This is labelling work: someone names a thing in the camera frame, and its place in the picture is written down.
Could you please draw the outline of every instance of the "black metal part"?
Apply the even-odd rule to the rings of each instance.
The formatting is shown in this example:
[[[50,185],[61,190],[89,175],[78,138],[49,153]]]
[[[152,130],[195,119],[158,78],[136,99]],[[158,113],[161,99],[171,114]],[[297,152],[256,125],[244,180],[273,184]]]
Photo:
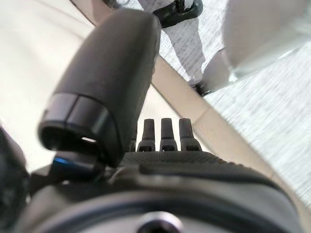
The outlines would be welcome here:
[[[130,145],[128,146],[127,152],[135,152],[136,151],[136,139],[137,139],[137,124],[136,124],[135,130],[133,131],[132,138],[130,141]]]
[[[217,156],[203,151],[153,151],[125,153],[121,166],[144,163],[205,164],[226,163]]]
[[[160,151],[177,151],[177,144],[174,139],[172,119],[161,120],[161,142]]]
[[[58,151],[52,165],[31,174],[30,195],[51,184],[62,182],[89,182],[105,169],[97,156],[71,151]]]
[[[197,18],[202,12],[202,0],[193,0],[190,9],[185,9],[183,1],[175,0],[171,4],[155,10],[154,14],[159,18],[162,28],[167,28],[184,20]]]
[[[154,15],[129,9],[96,27],[54,91],[39,125],[42,145],[94,152],[117,167],[151,83],[160,31]]]
[[[155,150],[155,120],[146,119],[144,121],[144,131],[137,152],[150,152]]]
[[[179,120],[179,136],[181,150],[202,151],[200,143],[193,136],[190,119],[183,118]]]

